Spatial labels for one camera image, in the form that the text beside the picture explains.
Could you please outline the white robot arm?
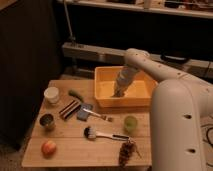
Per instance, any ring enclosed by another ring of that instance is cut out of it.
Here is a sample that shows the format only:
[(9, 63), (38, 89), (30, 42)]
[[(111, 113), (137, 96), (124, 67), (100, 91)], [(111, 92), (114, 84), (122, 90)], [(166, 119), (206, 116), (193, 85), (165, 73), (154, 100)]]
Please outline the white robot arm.
[(213, 114), (213, 84), (129, 48), (114, 95), (122, 97), (139, 71), (158, 82), (151, 97), (152, 171), (207, 171), (200, 118)]

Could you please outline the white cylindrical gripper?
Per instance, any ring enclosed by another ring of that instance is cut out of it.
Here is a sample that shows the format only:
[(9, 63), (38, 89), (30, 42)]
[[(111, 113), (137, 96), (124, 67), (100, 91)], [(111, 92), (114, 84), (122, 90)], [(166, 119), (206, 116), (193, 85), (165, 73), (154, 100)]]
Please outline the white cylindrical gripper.
[(114, 85), (115, 94), (124, 94), (128, 87), (132, 84), (138, 69), (125, 65), (119, 71)]

